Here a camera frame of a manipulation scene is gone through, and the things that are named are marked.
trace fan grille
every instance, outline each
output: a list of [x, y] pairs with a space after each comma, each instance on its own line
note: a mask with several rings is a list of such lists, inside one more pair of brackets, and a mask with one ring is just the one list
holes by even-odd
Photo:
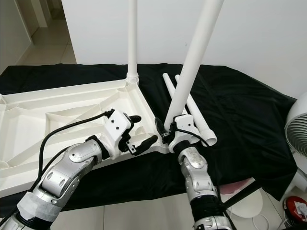
[[286, 130], [287, 140], [295, 151], [307, 157], [307, 114], [290, 122]]

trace white pole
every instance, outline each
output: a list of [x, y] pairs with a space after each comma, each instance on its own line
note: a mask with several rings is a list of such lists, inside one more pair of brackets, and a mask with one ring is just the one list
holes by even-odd
[[[179, 77], [180, 77], [179, 75], [175, 76], [177, 82], [179, 82]], [[201, 114], [201, 111], [196, 105], [191, 94], [189, 94], [188, 96], [187, 106], [189, 108], [190, 113], [193, 115], [194, 122], [201, 134], [201, 137], [208, 143], [209, 146], [216, 144], [217, 137], [215, 133], [208, 126], [205, 118], [203, 118], [203, 115]]]
[[191, 45], [184, 62], [174, 99], [169, 106], [164, 126], [169, 130], [174, 116], [182, 113], [191, 91], [201, 60], [208, 46], [224, 0], [205, 0]]
[[138, 33], [138, 1], [129, 0], [128, 3], [128, 73], [127, 82], [139, 81], [137, 66], [137, 33]]
[[[171, 81], [171, 79], [169, 78], [169, 75], [167, 73], [162, 74], [165, 85], [167, 87], [167, 90], [169, 92], [169, 95], [171, 96], [171, 98], [173, 99], [174, 93], [175, 93], [175, 87]], [[181, 114], [188, 114], [186, 109], [183, 108], [183, 112]]]

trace white wall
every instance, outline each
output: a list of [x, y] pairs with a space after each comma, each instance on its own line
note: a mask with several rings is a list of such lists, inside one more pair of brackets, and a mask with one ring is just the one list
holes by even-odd
[[31, 45], [14, 0], [0, 0], [0, 73], [15, 65]]
[[24, 18], [24, 22], [28, 28], [28, 31], [32, 36], [39, 28], [33, 5], [30, 0], [17, 0], [17, 3], [19, 5], [20, 12]]
[[47, 0], [31, 0], [39, 27], [48, 27], [51, 23], [51, 13]]
[[55, 9], [61, 9], [62, 8], [62, 2], [61, 0], [52, 0], [53, 1], [53, 6]]
[[49, 11], [52, 12], [52, 10], [55, 8], [53, 4], [53, 0], [47, 0]]
[[[140, 0], [139, 63], [183, 63], [202, 0]], [[127, 63], [127, 0], [62, 0], [77, 63]], [[226, 0], [203, 64], [307, 91], [307, 1]]]

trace white fan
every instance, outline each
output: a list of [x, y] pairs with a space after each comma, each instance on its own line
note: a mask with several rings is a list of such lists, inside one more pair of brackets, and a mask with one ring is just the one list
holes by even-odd
[[307, 192], [307, 92], [291, 107], [287, 117], [285, 133], [298, 166], [297, 173], [287, 192], [294, 186]]

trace black cable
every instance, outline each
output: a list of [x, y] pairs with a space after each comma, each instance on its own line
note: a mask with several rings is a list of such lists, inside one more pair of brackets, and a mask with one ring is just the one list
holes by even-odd
[[179, 128], [176, 128], [174, 131], [178, 131], [178, 132], [181, 132], [181, 133], [190, 134], [190, 135], [192, 135], [192, 136], [198, 138], [201, 142], [205, 143], [205, 145], [206, 145], [207, 147], [210, 147], [210, 146], [208, 145], [208, 143], [207, 143], [201, 136], [198, 136], [198, 135], [195, 134], [195, 133], [192, 133], [192, 132], [190, 132], [190, 131], [186, 131], [186, 130], [183, 130], [183, 129], [179, 129]]
[[[39, 160], [38, 160], [38, 176], [37, 176], [37, 179], [34, 181], [33, 185], [31, 186], [31, 188], [28, 190], [29, 192], [32, 192], [33, 189], [35, 188], [35, 186], [38, 184], [38, 182], [41, 180], [42, 178], [42, 175], [44, 174], [44, 172], [46, 171], [46, 169], [51, 165], [51, 163], [60, 155], [62, 154], [67, 148], [64, 148], [62, 149], [60, 152], [58, 152], [48, 163], [47, 165], [45, 166], [45, 168], [43, 169], [43, 157], [44, 157], [44, 148], [45, 148], [45, 145], [46, 145], [46, 142], [48, 141], [48, 139], [60, 132], [60, 131], [63, 131], [65, 129], [68, 129], [68, 128], [71, 128], [71, 127], [74, 127], [74, 126], [77, 126], [77, 125], [80, 125], [80, 124], [84, 124], [86, 122], [90, 122], [90, 121], [94, 121], [96, 119], [99, 119], [103, 116], [111, 116], [111, 114], [114, 112], [114, 110], [110, 110], [110, 111], [106, 111], [104, 113], [101, 113], [97, 116], [93, 116], [93, 117], [90, 117], [88, 119], [85, 119], [85, 120], [82, 120], [82, 121], [77, 121], [75, 123], [72, 123], [72, 124], [69, 124], [69, 125], [66, 125], [66, 126], [63, 126], [63, 127], [60, 127], [54, 131], [52, 131], [51, 133], [49, 133], [47, 136], [45, 136], [45, 138], [43, 139], [42, 141], [42, 144], [40, 146], [40, 149], [39, 149]], [[0, 227], [10, 218], [11, 215], [13, 215], [15, 212], [17, 211], [17, 207], [15, 207], [6, 217], [4, 217], [1, 221], [0, 221]]]
[[82, 121], [77, 121], [75, 123], [72, 123], [72, 124], [69, 124], [69, 125], [66, 125], [66, 126], [63, 126], [63, 127], [60, 127], [54, 131], [52, 131], [51, 133], [49, 133], [47, 136], [45, 136], [45, 138], [43, 139], [42, 141], [42, 144], [40, 146], [40, 150], [39, 150], [39, 163], [38, 163], [38, 179], [40, 180], [42, 175], [43, 175], [43, 155], [44, 155], [44, 148], [45, 148], [45, 145], [46, 145], [46, 142], [47, 140], [54, 134], [60, 132], [60, 131], [63, 131], [65, 129], [68, 129], [68, 128], [71, 128], [71, 127], [74, 127], [74, 126], [77, 126], [77, 125], [80, 125], [80, 124], [83, 124], [83, 123], [86, 123], [86, 122], [90, 122], [90, 121], [93, 121], [93, 120], [96, 120], [98, 118], [101, 118], [103, 116], [107, 116], [109, 112], [111, 111], [107, 111], [107, 112], [104, 112], [104, 113], [101, 113], [97, 116], [93, 116], [93, 117], [90, 117], [88, 119], [85, 119], [85, 120], [82, 120]]
[[[45, 173], [45, 171], [47, 170], [47, 168], [52, 164], [52, 162], [54, 162], [54, 160], [56, 158], [59, 157], [59, 155], [61, 155], [64, 151], [66, 151], [68, 147], [62, 149], [60, 152], [58, 152], [44, 167], [43, 169], [43, 173]], [[37, 183], [39, 182], [38, 179], [36, 179], [33, 183], [33, 185], [31, 186], [31, 188], [28, 190], [28, 192], [32, 192], [33, 189], [35, 188], [35, 186], [37, 185]], [[0, 221], [0, 227], [14, 214], [17, 212], [17, 206], [15, 208], [13, 208], [13, 210], [11, 212], [9, 212], [8, 215], [6, 215], [1, 221]]]
[[[205, 145], [207, 147], [210, 147], [208, 145], [208, 143], [199, 135], [195, 134], [195, 133], [192, 133], [190, 131], [186, 131], [186, 130], [183, 130], [183, 129], [179, 129], [179, 128], [175, 128], [174, 131], [178, 131], [178, 132], [181, 132], [181, 133], [187, 133], [187, 134], [190, 134], [196, 138], [198, 138], [200, 141], [202, 141], [203, 143], [205, 143]], [[216, 190], [217, 190], [217, 197], [219, 199], [219, 203], [220, 203], [220, 206], [222, 206], [222, 209], [223, 209], [223, 213], [225, 214], [225, 216], [229, 219], [229, 222], [230, 222], [230, 225], [232, 227], [233, 230], [236, 230], [236, 227], [233, 223], [233, 221], [230, 219], [228, 213], [226, 212], [226, 209], [223, 207], [223, 202], [222, 202], [222, 199], [221, 199], [221, 191], [220, 191], [220, 186], [219, 186], [219, 183], [218, 183], [218, 177], [217, 177], [217, 165], [216, 165], [216, 160], [214, 158], [214, 163], [215, 163], [215, 175], [216, 175]]]

